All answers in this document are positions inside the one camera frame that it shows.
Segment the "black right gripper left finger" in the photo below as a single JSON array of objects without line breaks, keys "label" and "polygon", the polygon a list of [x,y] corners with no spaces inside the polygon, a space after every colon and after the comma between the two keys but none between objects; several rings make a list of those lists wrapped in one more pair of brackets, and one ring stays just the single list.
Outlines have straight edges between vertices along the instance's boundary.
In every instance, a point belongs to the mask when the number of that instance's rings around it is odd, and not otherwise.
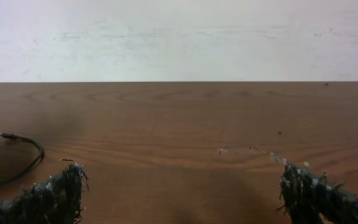
[{"label": "black right gripper left finger", "polygon": [[8,201],[0,201],[0,224],[74,224],[83,220],[82,193],[89,178],[79,163],[70,163],[56,175],[34,184]]}]

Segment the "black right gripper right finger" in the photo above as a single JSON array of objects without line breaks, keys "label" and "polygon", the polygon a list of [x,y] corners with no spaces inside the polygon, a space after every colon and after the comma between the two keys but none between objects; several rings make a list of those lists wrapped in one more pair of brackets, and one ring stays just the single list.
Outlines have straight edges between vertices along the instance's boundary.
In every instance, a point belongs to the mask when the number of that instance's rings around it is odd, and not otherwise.
[{"label": "black right gripper right finger", "polygon": [[292,223],[358,224],[358,195],[344,189],[344,183],[328,182],[328,175],[316,175],[307,167],[287,163],[280,179],[277,208]]}]

